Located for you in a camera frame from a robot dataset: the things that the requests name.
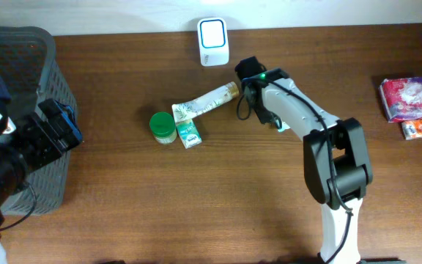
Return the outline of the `white bamboo print tube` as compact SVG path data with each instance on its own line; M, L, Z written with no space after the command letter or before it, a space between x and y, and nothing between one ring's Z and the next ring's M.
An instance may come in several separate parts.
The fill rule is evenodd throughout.
M225 84L196 99L172 105L175 122L184 122L205 114L237 98L240 91L234 82Z

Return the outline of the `teal wet wipes pouch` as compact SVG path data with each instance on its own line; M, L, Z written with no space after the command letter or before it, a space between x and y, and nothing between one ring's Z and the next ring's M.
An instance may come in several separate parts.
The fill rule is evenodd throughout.
M285 122L283 122L281 127L278 129L278 132L282 133L285 130L290 130L290 127Z

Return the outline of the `teal pocket tissue pack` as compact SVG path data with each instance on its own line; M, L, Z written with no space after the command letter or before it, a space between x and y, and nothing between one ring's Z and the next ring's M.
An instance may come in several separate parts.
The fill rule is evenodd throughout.
M185 149L189 149L202 143L201 136L192 119L178 122L176 124L177 133Z

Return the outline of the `green lid glass jar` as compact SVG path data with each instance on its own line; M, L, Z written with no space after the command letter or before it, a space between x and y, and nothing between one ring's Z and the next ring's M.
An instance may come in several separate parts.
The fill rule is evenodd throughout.
M174 118L168 112L157 112L149 121L150 130L160 144L171 144L177 137Z

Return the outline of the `red purple tissue pack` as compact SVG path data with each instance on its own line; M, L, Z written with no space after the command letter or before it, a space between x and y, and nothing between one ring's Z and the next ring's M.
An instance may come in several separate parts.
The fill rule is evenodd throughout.
M388 122L422 119L422 77L386 78L379 94Z

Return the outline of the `orange pocket tissue pack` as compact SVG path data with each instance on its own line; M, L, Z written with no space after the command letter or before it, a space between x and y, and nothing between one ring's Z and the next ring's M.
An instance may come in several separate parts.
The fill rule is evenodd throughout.
M408 120L401 124L406 140L422 139L422 120Z

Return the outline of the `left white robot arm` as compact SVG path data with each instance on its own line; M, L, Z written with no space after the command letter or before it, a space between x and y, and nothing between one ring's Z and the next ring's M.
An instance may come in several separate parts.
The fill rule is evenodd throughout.
M52 98L39 103L44 114L41 118L30 112L17 120L11 120L7 110L11 96L0 76L0 207L13 194L28 189L32 204L37 195L28 182L30 173L58 160L83 141L71 106ZM6 229L0 209L1 232ZM0 263L7 261L0 243Z

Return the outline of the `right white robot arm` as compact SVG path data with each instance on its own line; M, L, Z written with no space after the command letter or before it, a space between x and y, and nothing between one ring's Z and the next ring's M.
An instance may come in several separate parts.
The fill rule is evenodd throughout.
M234 69L243 100L260 123L290 129L303 143L303 174L321 205L324 263L360 263L358 217L373 172L362 125L328 113L281 68L267 70L254 56Z

